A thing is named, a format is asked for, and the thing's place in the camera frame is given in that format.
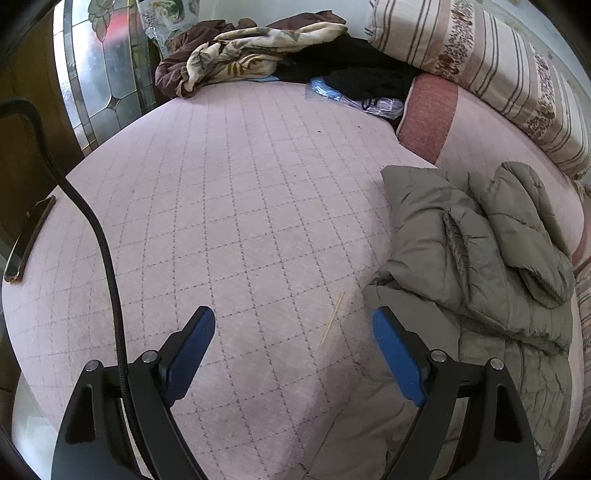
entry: wall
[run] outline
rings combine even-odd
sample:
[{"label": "wall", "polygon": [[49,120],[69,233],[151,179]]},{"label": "wall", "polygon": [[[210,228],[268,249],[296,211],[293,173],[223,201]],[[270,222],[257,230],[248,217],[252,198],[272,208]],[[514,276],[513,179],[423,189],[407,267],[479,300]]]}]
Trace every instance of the wall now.
[{"label": "wall", "polygon": [[221,18],[236,23],[239,19],[248,17],[257,25],[265,26],[302,12],[332,10],[347,21],[352,36],[365,38],[365,15],[368,8],[368,0],[202,0],[199,20]]},{"label": "wall", "polygon": [[[35,104],[54,160],[66,174],[83,155],[57,81],[52,30],[50,14],[23,39],[9,63],[0,70],[0,100],[22,96]],[[0,119],[0,132],[0,239],[12,245],[26,212],[45,198],[55,184],[45,171],[25,119]]]}]

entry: pillow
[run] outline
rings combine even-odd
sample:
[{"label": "pillow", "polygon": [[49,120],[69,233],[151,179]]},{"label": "pillow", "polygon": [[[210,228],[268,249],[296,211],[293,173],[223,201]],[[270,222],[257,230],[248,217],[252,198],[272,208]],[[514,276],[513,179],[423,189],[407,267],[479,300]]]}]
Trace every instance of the pillow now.
[{"label": "pillow", "polygon": [[579,98],[511,27],[466,0],[371,0],[367,32],[378,50],[450,80],[522,130],[568,176],[590,162]]}]

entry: fabric pile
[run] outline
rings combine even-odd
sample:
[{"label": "fabric pile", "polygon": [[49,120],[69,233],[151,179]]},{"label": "fabric pile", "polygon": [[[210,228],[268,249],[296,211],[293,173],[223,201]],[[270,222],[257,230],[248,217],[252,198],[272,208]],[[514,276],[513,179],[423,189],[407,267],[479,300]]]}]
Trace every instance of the fabric pile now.
[{"label": "fabric pile", "polygon": [[[320,22],[329,22],[334,24],[345,24],[345,20],[335,15],[330,10],[312,13],[302,13],[293,17],[284,18],[268,25],[268,28],[277,30],[297,30],[308,25]],[[191,97],[197,93],[196,89],[187,92],[182,89],[181,83],[184,81],[181,70],[186,68],[187,61],[191,53],[196,48],[215,41],[215,38],[223,33],[256,28],[256,23],[250,18],[242,18],[234,26],[226,23],[224,20],[205,20],[197,23],[185,33],[179,35],[171,41],[174,52],[161,60],[155,72],[155,85],[159,90],[169,98],[176,96]]]},{"label": "fabric pile", "polygon": [[267,27],[257,27],[249,18],[236,27],[224,20],[199,22],[173,41],[177,50],[158,65],[155,84],[168,97],[188,98],[201,86],[231,80],[322,79],[349,106],[381,116],[396,128],[402,110],[376,106],[404,103],[420,71],[350,37],[345,23],[330,10],[302,13]]},{"label": "fabric pile", "polygon": [[[467,171],[389,166],[382,171],[394,220],[392,256],[364,289],[430,349],[484,364],[501,358],[524,405],[540,478],[567,429],[574,277],[543,184],[525,164],[494,179]],[[379,352],[349,404],[313,442],[294,478],[380,478],[417,412]],[[437,476],[461,431],[458,403]]]},{"label": "fabric pile", "polygon": [[191,94],[195,85],[267,77],[285,53],[332,41],[346,31],[342,24],[320,22],[297,30],[254,27],[222,33],[191,53],[177,93]]}]

